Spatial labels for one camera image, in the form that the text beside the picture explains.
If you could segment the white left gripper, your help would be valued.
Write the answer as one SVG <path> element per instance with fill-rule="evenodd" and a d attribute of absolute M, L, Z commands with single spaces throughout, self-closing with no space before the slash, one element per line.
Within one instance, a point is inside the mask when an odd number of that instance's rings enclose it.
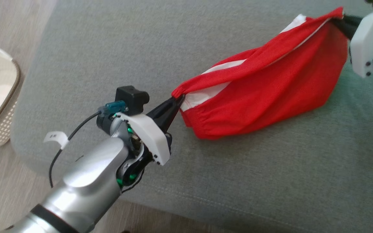
<path fill-rule="evenodd" d="M 141 139 L 144 147 L 152 153 L 154 162 L 163 166 L 170 159 L 170 149 L 166 133 L 170 128 L 175 116 L 180 110 L 185 97 L 171 97 L 152 109 L 146 115 L 128 116 L 124 113 L 116 113 L 110 126 L 111 137 L 119 137 L 129 148 L 130 136 L 128 125 Z"/>

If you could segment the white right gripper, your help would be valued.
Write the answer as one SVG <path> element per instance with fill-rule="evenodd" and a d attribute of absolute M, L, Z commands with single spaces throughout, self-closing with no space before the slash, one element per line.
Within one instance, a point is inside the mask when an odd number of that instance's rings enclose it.
<path fill-rule="evenodd" d="M 353 71 L 363 78 L 372 75 L 373 12 L 364 18 L 355 15 L 344 15 L 343 19 L 331 19 L 330 22 L 348 40 L 351 40 L 350 53 Z"/>

